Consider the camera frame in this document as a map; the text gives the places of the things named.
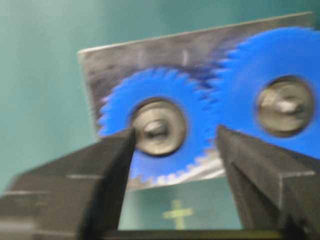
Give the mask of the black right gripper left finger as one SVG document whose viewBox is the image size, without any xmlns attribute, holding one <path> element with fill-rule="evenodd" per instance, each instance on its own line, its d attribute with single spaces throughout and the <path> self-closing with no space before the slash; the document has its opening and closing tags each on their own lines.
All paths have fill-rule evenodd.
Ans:
<svg viewBox="0 0 320 240">
<path fill-rule="evenodd" d="M 118 229 L 133 129 L 15 176 L 0 198 L 3 240 L 99 240 Z"/>
</svg>

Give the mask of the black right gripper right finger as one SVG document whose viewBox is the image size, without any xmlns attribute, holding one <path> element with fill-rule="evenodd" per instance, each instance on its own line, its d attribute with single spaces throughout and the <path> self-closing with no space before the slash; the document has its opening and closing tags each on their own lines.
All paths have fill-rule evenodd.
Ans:
<svg viewBox="0 0 320 240">
<path fill-rule="evenodd" d="M 320 162 L 219 125 L 216 146 L 246 230 L 320 237 Z"/>
</svg>

